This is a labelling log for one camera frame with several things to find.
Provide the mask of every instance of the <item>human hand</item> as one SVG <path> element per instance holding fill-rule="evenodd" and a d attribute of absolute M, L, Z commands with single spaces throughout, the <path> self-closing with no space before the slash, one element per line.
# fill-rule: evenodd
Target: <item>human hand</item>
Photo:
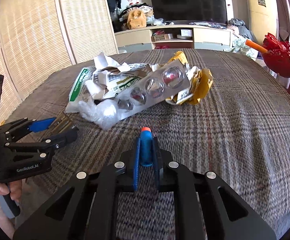
<path fill-rule="evenodd" d="M 19 202 L 22 194 L 22 181 L 13 181 L 9 183 L 11 189 L 10 197 L 12 200 Z M 0 183 L 0 195 L 7 195 L 10 193 L 8 187 L 5 184 Z M 15 232 L 14 226 L 11 221 L 6 217 L 4 211 L 0 206 L 0 228 L 5 232 L 5 234 L 12 239 Z"/>
<path fill-rule="evenodd" d="M 13 181 L 9 183 L 9 187 L 11 189 L 11 199 L 19 202 L 19 199 L 22 194 L 22 181 Z M 7 195 L 10 193 L 8 187 L 5 184 L 0 183 L 0 195 Z"/>

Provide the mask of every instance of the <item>orange foam dart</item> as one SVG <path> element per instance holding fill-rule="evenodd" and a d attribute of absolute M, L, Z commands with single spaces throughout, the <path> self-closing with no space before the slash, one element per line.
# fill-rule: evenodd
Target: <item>orange foam dart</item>
<path fill-rule="evenodd" d="M 245 44 L 255 50 L 258 50 L 260 53 L 266 53 L 268 50 L 265 49 L 264 47 L 258 45 L 257 43 L 251 41 L 251 40 L 246 40 Z"/>
<path fill-rule="evenodd" d="M 142 132 L 142 131 L 149 131 L 149 132 L 151 132 L 151 130 L 150 130 L 149 127 L 143 127 L 142 130 L 141 130 L 141 132 Z"/>

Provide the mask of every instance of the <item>foam dart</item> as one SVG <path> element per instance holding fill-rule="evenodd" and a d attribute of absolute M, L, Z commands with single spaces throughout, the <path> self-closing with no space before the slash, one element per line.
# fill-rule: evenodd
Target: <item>foam dart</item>
<path fill-rule="evenodd" d="M 141 130 L 141 165 L 152 166 L 152 132 L 148 127 Z"/>
<path fill-rule="evenodd" d="M 265 49 L 264 47 L 258 45 L 257 43 L 251 41 L 251 40 L 246 40 L 245 44 L 255 50 L 258 50 L 260 53 L 266 53 L 268 50 Z"/>

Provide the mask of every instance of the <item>cabinet shelf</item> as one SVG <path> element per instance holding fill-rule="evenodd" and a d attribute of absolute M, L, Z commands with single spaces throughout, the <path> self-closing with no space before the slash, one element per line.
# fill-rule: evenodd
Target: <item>cabinet shelf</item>
<path fill-rule="evenodd" d="M 169 39 L 169 40 L 162 40 L 162 41 L 152 41 L 152 43 L 162 43 L 162 42 L 193 42 L 192 39 Z"/>

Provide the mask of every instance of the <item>drawer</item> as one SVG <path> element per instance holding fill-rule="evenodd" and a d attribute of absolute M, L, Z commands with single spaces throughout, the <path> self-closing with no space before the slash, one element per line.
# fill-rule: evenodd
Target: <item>drawer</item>
<path fill-rule="evenodd" d="M 118 47 L 118 49 L 124 49 L 126 52 L 135 52 L 135 51 L 141 51 L 141 50 L 152 50 L 152 44 L 146 43 L 146 44 L 134 44 L 134 45 L 127 45 L 123 47 Z"/>
<path fill-rule="evenodd" d="M 230 31 L 194 28 L 194 42 L 217 43 L 230 46 Z"/>
<path fill-rule="evenodd" d="M 132 44 L 151 43 L 152 33 L 150 30 L 134 31 L 130 33 L 116 34 L 117 47 L 124 47 Z"/>
<path fill-rule="evenodd" d="M 229 49 L 229 45 L 222 45 L 218 43 L 209 43 L 209 42 L 195 42 L 195 49 L 212 49 L 212 50 L 220 50 L 224 51 L 224 49 Z"/>

